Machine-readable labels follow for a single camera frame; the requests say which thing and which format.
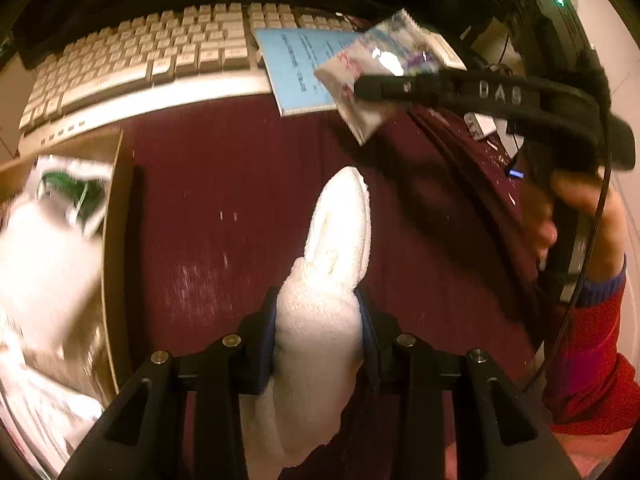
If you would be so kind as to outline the red sleeve forearm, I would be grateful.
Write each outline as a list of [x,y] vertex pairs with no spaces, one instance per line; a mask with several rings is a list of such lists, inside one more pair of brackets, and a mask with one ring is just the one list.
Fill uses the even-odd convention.
[[617,351],[625,285],[620,273],[582,286],[542,394],[560,434],[615,434],[639,421],[636,370]]

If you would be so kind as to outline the person right hand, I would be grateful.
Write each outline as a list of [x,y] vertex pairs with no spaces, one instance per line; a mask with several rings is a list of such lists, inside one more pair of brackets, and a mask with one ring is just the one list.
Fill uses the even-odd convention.
[[[602,179],[588,174],[555,171],[548,193],[526,176],[521,184],[520,201],[525,239],[538,258],[544,258],[558,239],[558,229],[552,220],[556,198],[583,214],[596,214]],[[601,284],[616,278],[625,262],[626,216],[620,196],[608,189],[593,252],[587,266],[586,280]]]

